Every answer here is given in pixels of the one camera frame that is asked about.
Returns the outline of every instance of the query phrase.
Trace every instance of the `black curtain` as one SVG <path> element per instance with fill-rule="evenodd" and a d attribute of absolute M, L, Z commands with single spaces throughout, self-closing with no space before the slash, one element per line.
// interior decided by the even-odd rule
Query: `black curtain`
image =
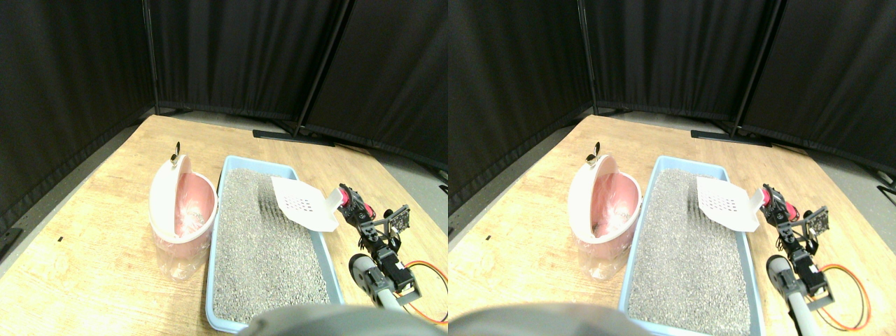
<path fill-rule="evenodd" d="M 151 0 L 161 105 L 297 119 L 343 1 Z"/>
<path fill-rule="evenodd" d="M 452 1 L 449 213 L 591 106 L 574 0 Z"/>
<path fill-rule="evenodd" d="M 306 127 L 448 169 L 447 16 L 447 0 L 357 1 Z"/>
<path fill-rule="evenodd" d="M 0 2 L 0 232 L 150 108 L 140 1 Z"/>
<path fill-rule="evenodd" d="M 734 121 L 774 1 L 582 1 L 597 106 Z"/>
<path fill-rule="evenodd" d="M 744 129 L 896 174 L 896 2 L 787 1 Z"/>

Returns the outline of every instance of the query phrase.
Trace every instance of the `metal pole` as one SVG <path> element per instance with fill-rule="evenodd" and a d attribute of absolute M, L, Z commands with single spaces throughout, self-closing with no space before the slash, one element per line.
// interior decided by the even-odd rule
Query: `metal pole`
<path fill-rule="evenodd" d="M 156 100 L 156 112 L 159 110 L 159 71 L 156 69 L 155 46 L 152 43 L 152 13 L 150 12 L 150 0 L 143 0 L 143 27 L 146 28 L 146 38 L 150 44 L 150 65 L 152 67 L 152 96 Z"/>
<path fill-rule="evenodd" d="M 333 55 L 336 53 L 336 47 L 339 45 L 339 38 L 345 31 L 346 25 L 348 25 L 349 16 L 351 15 L 351 9 L 354 6 L 355 0 L 348 0 L 340 9 L 339 18 L 337 19 L 339 22 L 339 26 L 336 28 L 336 30 L 333 31 L 333 34 L 330 35 L 330 40 L 327 42 L 326 53 L 323 56 L 321 65 L 317 67 L 317 74 L 314 76 L 314 82 L 311 85 L 311 90 L 308 92 L 308 98 L 305 100 L 305 105 L 302 107 L 302 112 L 296 119 L 296 129 L 292 130 L 292 137 L 294 138 L 298 136 L 298 130 L 305 125 L 306 118 L 308 117 L 308 110 L 311 109 L 312 104 L 314 103 L 314 99 L 317 97 L 318 88 L 321 86 L 321 82 L 323 81 L 323 75 L 326 69 L 330 67 L 330 62 L 333 59 Z"/>
<path fill-rule="evenodd" d="M 735 117 L 734 124 L 731 126 L 731 131 L 728 134 L 728 137 L 732 139 L 734 139 L 734 135 L 737 134 L 737 130 L 740 128 L 741 123 L 744 122 L 744 111 L 746 110 L 746 104 L 750 98 L 750 94 L 753 93 L 753 88 L 756 86 L 756 80 L 758 79 L 757 77 L 759 75 L 760 65 L 769 55 L 769 49 L 771 49 L 771 35 L 775 30 L 778 29 L 778 21 L 779 17 L 783 15 L 783 3 L 785 1 L 786 0 L 776 1 L 774 10 L 771 12 L 771 21 L 769 22 L 769 27 L 765 30 L 765 36 L 762 38 L 762 45 L 759 47 L 759 57 L 756 60 L 756 64 L 753 65 L 753 72 L 750 74 L 750 82 L 746 86 L 746 91 L 744 91 L 744 98 L 740 102 L 740 109 L 737 111 L 737 117 Z"/>
<path fill-rule="evenodd" d="M 591 114 L 598 114 L 598 94 L 595 89 L 594 65 L 591 63 L 591 44 L 588 39 L 588 16 L 585 14 L 585 3 L 579 3 L 579 27 L 582 29 L 582 39 L 585 41 L 585 58 L 588 60 L 588 87 L 591 88 Z"/>

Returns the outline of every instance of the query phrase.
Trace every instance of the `white litter scoop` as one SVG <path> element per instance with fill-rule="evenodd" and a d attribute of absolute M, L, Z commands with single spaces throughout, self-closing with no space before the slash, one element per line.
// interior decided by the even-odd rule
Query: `white litter scoop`
<path fill-rule="evenodd" d="M 697 198 L 706 217 L 726 228 L 740 232 L 759 228 L 756 212 L 762 206 L 762 189 L 748 197 L 744 188 L 727 181 L 697 177 Z"/>
<path fill-rule="evenodd" d="M 277 205 L 289 220 L 313 231 L 333 232 L 339 226 L 333 215 L 342 204 L 342 192 L 336 188 L 330 197 L 309 184 L 283 177 L 271 177 Z"/>

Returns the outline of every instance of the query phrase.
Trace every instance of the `table surface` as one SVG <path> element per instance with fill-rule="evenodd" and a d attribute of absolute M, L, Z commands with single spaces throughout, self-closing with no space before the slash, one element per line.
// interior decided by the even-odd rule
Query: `table surface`
<path fill-rule="evenodd" d="M 345 147 L 255 139 L 251 131 L 151 116 L 72 196 L 0 278 L 0 334 L 205 334 L 203 266 L 184 282 L 164 278 L 151 239 L 148 192 L 176 142 L 193 170 L 218 184 L 224 158 L 237 155 L 289 165 L 302 181 L 329 193 L 339 183 L 380 214 L 411 208 L 402 233 L 403 262 L 447 265 L 447 236 L 372 156 Z M 349 275 L 358 233 L 324 233 L 348 305 L 371 306 Z M 447 293 L 430 271 L 417 271 L 424 313 L 441 316 Z"/>
<path fill-rule="evenodd" d="M 569 229 L 569 184 L 594 143 L 613 154 L 620 170 L 633 176 L 646 193 L 660 155 L 724 167 L 731 182 L 747 190 L 767 183 L 801 211 L 827 205 L 831 229 L 819 237 L 819 266 L 839 263 L 865 284 L 873 317 L 865 334 L 896 331 L 896 256 L 874 232 L 846 195 L 808 156 L 783 147 L 761 147 L 693 139 L 687 131 L 589 116 L 526 172 L 449 253 L 454 285 L 450 307 L 460 315 L 488 306 L 528 302 L 579 302 L 617 308 L 625 269 L 599 282 L 579 268 Z M 775 247 L 777 231 L 765 224 L 747 238 L 762 298 L 766 332 L 795 335 L 787 307 L 766 275 L 765 261 L 783 254 Z M 856 285 L 841 272 L 828 272 L 837 302 L 827 310 L 844 324 L 858 319 Z M 815 314 L 825 334 L 837 331 Z"/>

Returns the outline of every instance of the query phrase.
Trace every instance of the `blue litter tray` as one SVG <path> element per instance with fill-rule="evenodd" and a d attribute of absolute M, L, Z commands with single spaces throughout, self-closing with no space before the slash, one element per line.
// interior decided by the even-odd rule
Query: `blue litter tray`
<path fill-rule="evenodd" d="M 221 177 L 218 182 L 219 198 L 223 196 L 221 194 L 221 187 L 224 186 L 224 181 L 227 181 L 228 172 L 231 169 L 237 168 L 246 168 L 257 171 L 259 173 L 298 179 L 296 170 L 294 170 L 290 166 L 260 161 L 257 159 L 240 158 L 238 156 L 230 155 L 227 156 L 226 159 L 224 159 L 224 168 L 221 170 Z M 205 316 L 208 317 L 209 324 L 211 324 L 211 327 L 215 330 L 237 333 L 243 330 L 243 328 L 245 328 L 247 325 L 235 321 L 224 320 L 219 318 L 218 316 L 215 316 L 215 312 L 212 306 L 215 298 L 215 246 L 218 243 L 218 223 L 220 223 L 220 214 L 221 211 L 218 211 L 218 215 L 215 218 L 214 230 L 211 232 L 211 250 L 209 252 L 209 279 L 205 286 Z M 323 241 L 323 234 L 314 231 L 311 231 L 310 233 L 311 241 L 314 245 L 314 253 L 317 254 L 317 262 L 321 264 L 321 270 L 323 271 L 323 280 L 327 284 L 327 294 L 330 296 L 330 303 L 334 305 L 344 305 L 345 300 L 342 299 L 342 291 L 339 287 L 339 282 L 336 280 L 336 271 L 333 269 L 333 262 L 330 259 L 330 252 L 327 250 L 327 244 Z"/>
<path fill-rule="evenodd" d="M 638 219 L 638 227 L 634 230 L 632 253 L 628 257 L 628 264 L 625 266 L 625 279 L 622 282 L 622 296 L 619 298 L 619 310 L 625 313 L 626 316 L 628 316 L 629 296 L 632 294 L 632 269 L 636 259 L 635 256 L 638 254 L 638 237 L 641 235 L 642 223 L 644 222 L 644 218 L 647 217 L 646 213 L 650 211 L 650 192 L 653 190 L 653 182 L 659 176 L 659 172 L 666 169 L 682 169 L 694 174 L 716 177 L 722 181 L 728 181 L 728 172 L 720 166 L 668 156 L 660 156 L 657 158 L 657 163 L 653 166 L 653 174 L 650 175 L 650 183 L 647 184 L 647 194 L 644 196 L 641 217 Z M 765 335 L 765 323 L 762 320 L 762 301 L 759 300 L 759 289 L 756 286 L 756 276 L 753 267 L 753 257 L 750 254 L 750 245 L 746 242 L 746 233 L 737 232 L 735 237 L 737 238 L 737 251 L 740 254 L 740 264 L 744 270 L 744 280 L 746 280 L 746 298 L 750 305 L 750 334 L 753 336 L 763 336 Z M 704 335 L 700 332 L 692 332 L 668 325 L 630 319 L 654 335 Z"/>

